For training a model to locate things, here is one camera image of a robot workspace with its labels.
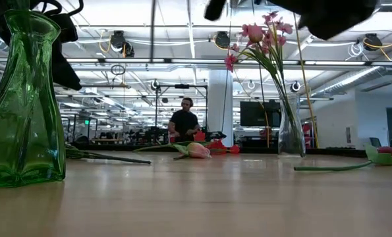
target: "vase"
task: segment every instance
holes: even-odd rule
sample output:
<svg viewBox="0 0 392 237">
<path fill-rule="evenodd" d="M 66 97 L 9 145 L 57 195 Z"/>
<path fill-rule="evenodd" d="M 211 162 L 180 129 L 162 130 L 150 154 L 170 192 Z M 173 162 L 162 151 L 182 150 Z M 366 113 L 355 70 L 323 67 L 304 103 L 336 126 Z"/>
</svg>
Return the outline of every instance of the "vase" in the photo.
<svg viewBox="0 0 392 237">
<path fill-rule="evenodd" d="M 281 125 L 279 127 L 278 156 L 280 158 L 303 158 L 306 144 L 300 117 L 300 98 L 296 94 L 281 98 Z"/>
<path fill-rule="evenodd" d="M 61 29 L 32 11 L 9 10 L 5 19 L 11 42 L 0 83 L 0 186 L 62 180 L 65 145 L 51 77 Z"/>
</svg>

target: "table surface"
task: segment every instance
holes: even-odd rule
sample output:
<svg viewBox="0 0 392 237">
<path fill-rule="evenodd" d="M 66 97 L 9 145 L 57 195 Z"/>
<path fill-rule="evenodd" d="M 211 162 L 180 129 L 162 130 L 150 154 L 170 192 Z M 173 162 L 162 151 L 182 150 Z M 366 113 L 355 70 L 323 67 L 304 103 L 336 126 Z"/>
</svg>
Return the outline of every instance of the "table surface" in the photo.
<svg viewBox="0 0 392 237">
<path fill-rule="evenodd" d="M 392 236 L 392 167 L 295 172 L 274 155 L 103 153 L 153 163 L 68 161 L 64 182 L 0 188 L 0 237 Z"/>
</svg>

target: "yellow cable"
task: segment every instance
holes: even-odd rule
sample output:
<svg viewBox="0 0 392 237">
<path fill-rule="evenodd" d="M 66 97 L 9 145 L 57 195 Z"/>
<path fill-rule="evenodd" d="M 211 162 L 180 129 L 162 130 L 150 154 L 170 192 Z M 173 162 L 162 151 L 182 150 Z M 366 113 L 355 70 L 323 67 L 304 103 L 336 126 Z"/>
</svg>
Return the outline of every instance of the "yellow cable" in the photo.
<svg viewBox="0 0 392 237">
<path fill-rule="evenodd" d="M 314 129 L 314 137 L 315 137 L 315 142 L 316 142 L 316 147 L 319 148 L 319 138 L 317 136 L 317 127 L 316 127 L 316 120 L 314 119 L 314 114 L 313 114 L 313 108 L 312 104 L 310 101 L 310 96 L 308 95 L 308 85 L 307 85 L 307 80 L 306 80 L 306 73 L 304 71 L 304 63 L 302 61 L 302 54 L 301 54 L 301 45 L 300 45 L 300 36 L 298 34 L 298 26 L 296 23 L 296 16 L 294 14 L 294 22 L 295 22 L 295 32 L 296 32 L 296 41 L 298 43 L 298 50 L 300 53 L 300 63 L 301 63 L 301 70 L 302 70 L 302 79 L 304 80 L 304 87 L 306 88 L 306 96 L 307 96 L 307 104 L 308 104 L 308 110 L 310 111 L 310 116 L 312 117 L 312 123 L 313 123 L 313 129 Z"/>
<path fill-rule="evenodd" d="M 102 50 L 102 52 L 108 53 L 108 52 L 109 52 L 109 49 L 111 48 L 111 36 L 109 36 L 108 49 L 105 50 L 105 49 L 102 47 L 102 42 L 99 42 L 99 48 Z"/>
<path fill-rule="evenodd" d="M 386 52 L 382 48 L 380 48 L 380 51 L 385 55 L 387 60 L 392 61 L 391 58 L 387 56 Z"/>
<path fill-rule="evenodd" d="M 124 43 L 124 46 L 123 46 L 123 58 L 125 58 L 126 57 L 126 54 L 125 54 L 125 43 Z"/>
<path fill-rule="evenodd" d="M 391 47 L 391 46 L 392 46 L 392 43 L 390 43 L 389 45 L 385 45 L 385 46 L 372 45 L 371 43 L 367 43 L 367 42 L 366 42 L 366 39 L 367 39 L 367 38 L 364 38 L 364 39 L 362 40 L 362 43 L 365 44 L 365 45 L 367 45 L 367 46 L 370 46 L 370 47 L 375 47 L 375 48 L 378 48 L 378 49 L 383 49 L 383 48 L 387 48 L 387 47 Z"/>
</svg>

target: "monitor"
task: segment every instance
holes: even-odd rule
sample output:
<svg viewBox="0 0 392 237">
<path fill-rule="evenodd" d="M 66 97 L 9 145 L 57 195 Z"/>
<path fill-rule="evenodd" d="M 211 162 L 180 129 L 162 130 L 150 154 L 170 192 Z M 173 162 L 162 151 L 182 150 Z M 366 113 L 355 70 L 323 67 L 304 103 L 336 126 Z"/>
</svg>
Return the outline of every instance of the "monitor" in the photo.
<svg viewBox="0 0 392 237">
<path fill-rule="evenodd" d="M 260 102 L 241 101 L 240 102 L 240 125 L 241 126 L 265 126 L 267 121 L 270 127 L 279 127 L 281 124 L 281 106 L 279 103 L 270 101 Z"/>
</svg>

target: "wall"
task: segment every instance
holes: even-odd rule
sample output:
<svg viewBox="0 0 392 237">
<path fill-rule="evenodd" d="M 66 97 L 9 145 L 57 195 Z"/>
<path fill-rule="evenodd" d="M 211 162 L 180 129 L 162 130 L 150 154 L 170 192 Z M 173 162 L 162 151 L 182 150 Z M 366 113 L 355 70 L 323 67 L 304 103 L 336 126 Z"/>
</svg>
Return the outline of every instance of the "wall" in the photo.
<svg viewBox="0 0 392 237">
<path fill-rule="evenodd" d="M 333 97 L 333 101 L 316 101 L 313 104 L 320 148 L 355 147 L 358 149 L 360 145 L 357 138 L 355 91 L 351 90 L 346 95 Z M 300 117 L 309 118 L 310 112 L 302 110 Z M 350 127 L 350 144 L 347 143 L 347 127 Z"/>
<path fill-rule="evenodd" d="M 368 143 L 374 137 L 381 145 L 389 145 L 386 108 L 392 108 L 392 94 L 357 92 L 356 107 L 360 142 Z"/>
</svg>

